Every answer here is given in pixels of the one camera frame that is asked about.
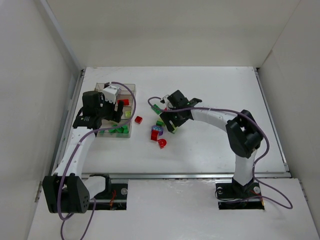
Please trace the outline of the long red lego brick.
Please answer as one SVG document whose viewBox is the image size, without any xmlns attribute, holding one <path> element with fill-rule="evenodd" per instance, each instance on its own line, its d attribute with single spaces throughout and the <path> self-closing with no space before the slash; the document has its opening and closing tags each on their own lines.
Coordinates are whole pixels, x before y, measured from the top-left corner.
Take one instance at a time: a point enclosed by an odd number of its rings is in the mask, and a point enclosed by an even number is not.
<svg viewBox="0 0 320 240">
<path fill-rule="evenodd" d="M 123 105 L 124 105 L 124 106 L 129 106 L 129 105 L 130 105 L 129 99 L 119 99 L 119 100 L 117 101 L 117 103 L 119 104 L 120 102 L 123 102 Z"/>
</svg>

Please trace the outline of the green lego plate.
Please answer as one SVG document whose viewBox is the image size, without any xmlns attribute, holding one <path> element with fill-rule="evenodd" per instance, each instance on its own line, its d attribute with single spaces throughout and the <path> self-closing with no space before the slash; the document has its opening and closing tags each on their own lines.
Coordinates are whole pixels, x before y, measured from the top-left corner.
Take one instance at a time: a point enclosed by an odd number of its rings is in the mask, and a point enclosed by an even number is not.
<svg viewBox="0 0 320 240">
<path fill-rule="evenodd" d="M 151 109 L 152 109 L 157 115 L 160 115 L 160 114 L 163 112 L 163 110 L 162 110 L 158 105 L 156 105 L 156 104 L 153 104 L 153 105 L 151 106 Z"/>
</svg>

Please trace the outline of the small green slope lego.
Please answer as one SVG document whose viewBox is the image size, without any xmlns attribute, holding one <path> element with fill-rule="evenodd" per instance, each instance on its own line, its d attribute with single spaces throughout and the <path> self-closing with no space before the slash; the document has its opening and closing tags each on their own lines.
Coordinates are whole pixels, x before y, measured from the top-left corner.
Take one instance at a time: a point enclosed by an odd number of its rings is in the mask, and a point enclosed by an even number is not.
<svg viewBox="0 0 320 240">
<path fill-rule="evenodd" d="M 128 127 L 126 125 L 122 126 L 121 128 L 122 128 L 122 132 L 123 133 L 128 133 L 129 132 L 129 129 L 128 129 Z"/>
</svg>

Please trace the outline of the small green lego top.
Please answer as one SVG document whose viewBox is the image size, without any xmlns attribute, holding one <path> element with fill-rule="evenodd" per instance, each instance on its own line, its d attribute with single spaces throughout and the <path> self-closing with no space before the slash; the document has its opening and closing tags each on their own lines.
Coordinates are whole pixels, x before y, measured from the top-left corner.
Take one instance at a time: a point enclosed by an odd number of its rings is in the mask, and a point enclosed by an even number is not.
<svg viewBox="0 0 320 240">
<path fill-rule="evenodd" d="M 123 133 L 124 130 L 123 130 L 122 128 L 117 128 L 116 131 L 117 131 L 118 133 Z"/>
</svg>

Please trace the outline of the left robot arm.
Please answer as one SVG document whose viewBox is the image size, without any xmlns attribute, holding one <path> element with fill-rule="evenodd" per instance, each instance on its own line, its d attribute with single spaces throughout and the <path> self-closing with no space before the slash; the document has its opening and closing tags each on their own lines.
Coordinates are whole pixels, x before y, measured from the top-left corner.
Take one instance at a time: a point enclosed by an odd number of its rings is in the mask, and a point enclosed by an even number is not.
<svg viewBox="0 0 320 240">
<path fill-rule="evenodd" d="M 72 125 L 71 139 L 64 156 L 52 175 L 42 182 L 50 213 L 83 214 L 90 200 L 99 193 L 110 192 L 107 174 L 92 175 L 83 181 L 82 171 L 91 144 L 101 128 L 102 121 L 120 122 L 124 105 L 116 106 L 120 89 L 110 85 L 82 95 L 82 107 Z"/>
</svg>

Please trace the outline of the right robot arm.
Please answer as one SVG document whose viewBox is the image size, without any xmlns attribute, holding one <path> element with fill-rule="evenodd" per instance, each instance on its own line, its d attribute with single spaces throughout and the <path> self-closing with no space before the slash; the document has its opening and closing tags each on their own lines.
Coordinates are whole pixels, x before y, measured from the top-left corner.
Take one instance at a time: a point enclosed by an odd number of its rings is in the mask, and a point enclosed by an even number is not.
<svg viewBox="0 0 320 240">
<path fill-rule="evenodd" d="M 161 112 L 160 118 L 170 133 L 188 120 L 204 122 L 224 131 L 229 146 L 235 154 L 232 187 L 235 191 L 243 193 L 252 186 L 254 182 L 252 168 L 264 136 L 249 111 L 236 112 L 197 106 L 202 100 L 198 98 L 188 100 L 180 90 L 164 96 L 160 102 L 166 107 Z"/>
</svg>

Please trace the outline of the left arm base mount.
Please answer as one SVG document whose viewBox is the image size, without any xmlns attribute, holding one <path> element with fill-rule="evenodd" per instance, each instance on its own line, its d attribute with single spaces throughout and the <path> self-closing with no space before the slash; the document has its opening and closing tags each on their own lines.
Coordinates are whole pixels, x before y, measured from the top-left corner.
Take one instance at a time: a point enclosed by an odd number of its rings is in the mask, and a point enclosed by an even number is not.
<svg viewBox="0 0 320 240">
<path fill-rule="evenodd" d="M 108 174 L 92 174 L 90 177 L 103 177 L 105 190 L 94 196 L 96 211 L 125 211 L 127 209 L 128 181 L 112 179 Z"/>
</svg>

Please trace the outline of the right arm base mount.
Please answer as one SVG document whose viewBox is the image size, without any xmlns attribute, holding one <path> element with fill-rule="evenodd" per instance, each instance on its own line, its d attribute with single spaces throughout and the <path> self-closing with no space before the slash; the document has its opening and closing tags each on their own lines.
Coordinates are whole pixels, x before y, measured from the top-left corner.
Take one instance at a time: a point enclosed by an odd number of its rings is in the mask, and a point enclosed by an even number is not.
<svg viewBox="0 0 320 240">
<path fill-rule="evenodd" d="M 264 210 L 260 184 L 251 179 L 242 186 L 233 178 L 215 183 L 215 197 L 219 210 Z"/>
</svg>

